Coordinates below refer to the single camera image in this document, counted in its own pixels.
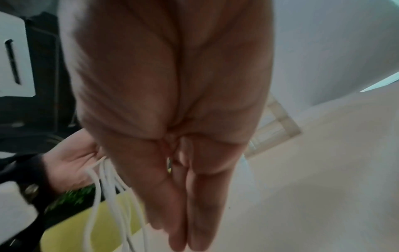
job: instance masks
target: human hand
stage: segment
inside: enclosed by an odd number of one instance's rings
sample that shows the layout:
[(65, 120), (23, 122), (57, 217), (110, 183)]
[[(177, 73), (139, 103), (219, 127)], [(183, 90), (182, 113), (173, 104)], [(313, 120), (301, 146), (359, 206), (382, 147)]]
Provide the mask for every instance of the human hand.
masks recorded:
[(104, 156), (91, 135), (82, 129), (43, 155), (46, 174), (57, 193), (76, 190), (93, 183), (84, 168)]
[(271, 1), (65, 0), (59, 23), (82, 125), (171, 248), (206, 250), (267, 97)]

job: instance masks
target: hand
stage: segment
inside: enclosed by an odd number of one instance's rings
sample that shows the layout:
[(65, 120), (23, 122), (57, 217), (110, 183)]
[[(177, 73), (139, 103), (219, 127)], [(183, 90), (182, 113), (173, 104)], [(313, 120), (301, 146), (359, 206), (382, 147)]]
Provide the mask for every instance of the hand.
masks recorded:
[(81, 123), (171, 248), (206, 250), (267, 97), (271, 1), (66, 0), (59, 23)]
[(104, 154), (86, 130), (66, 138), (43, 155), (50, 186), (57, 193), (76, 190), (93, 183), (84, 169)]

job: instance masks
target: light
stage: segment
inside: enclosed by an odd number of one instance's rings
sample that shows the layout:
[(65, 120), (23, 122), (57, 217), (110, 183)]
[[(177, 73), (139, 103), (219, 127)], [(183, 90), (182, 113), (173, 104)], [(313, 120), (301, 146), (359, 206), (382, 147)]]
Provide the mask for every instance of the light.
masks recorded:
[(361, 92), (366, 92), (366, 91), (370, 91), (370, 90), (373, 90), (376, 88), (387, 86), (389, 84), (394, 83), (395, 81), (399, 81), (399, 72), (392, 74), (391, 76), (383, 79), (382, 81), (375, 83), (374, 85), (371, 85), (370, 87), (368, 87), (366, 89), (363, 89)]

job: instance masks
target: yellow object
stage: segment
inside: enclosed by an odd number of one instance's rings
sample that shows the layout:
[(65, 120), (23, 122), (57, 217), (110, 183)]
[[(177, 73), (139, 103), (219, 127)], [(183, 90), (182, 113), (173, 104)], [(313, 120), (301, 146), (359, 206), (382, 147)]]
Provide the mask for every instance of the yellow object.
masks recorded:
[[(127, 195), (117, 195), (122, 206), (125, 196)], [(131, 229), (134, 234), (141, 227), (130, 199), (129, 202), (132, 213)], [(83, 252), (83, 232), (90, 212), (91, 208), (86, 209), (46, 230), (40, 240), (42, 252)], [(121, 244), (118, 227), (105, 201), (99, 206), (96, 224), (91, 233), (91, 244), (95, 252), (111, 252)]]

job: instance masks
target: black jacket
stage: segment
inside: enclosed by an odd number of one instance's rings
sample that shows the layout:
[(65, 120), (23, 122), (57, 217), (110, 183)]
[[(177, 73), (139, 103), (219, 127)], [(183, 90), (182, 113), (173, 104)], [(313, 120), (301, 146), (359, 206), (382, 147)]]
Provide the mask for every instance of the black jacket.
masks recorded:
[[(44, 232), (44, 211), (56, 198), (56, 194), (49, 185), (42, 156), (27, 154), (0, 159), (0, 184), (7, 181), (15, 181), (19, 185), (21, 194), (30, 204), (35, 206), (39, 215), (27, 229), (1, 244), (0, 251), (36, 251), (35, 249), (37, 249)], [(35, 187), (38, 189), (34, 194), (25, 191), (30, 185), (37, 185)]]

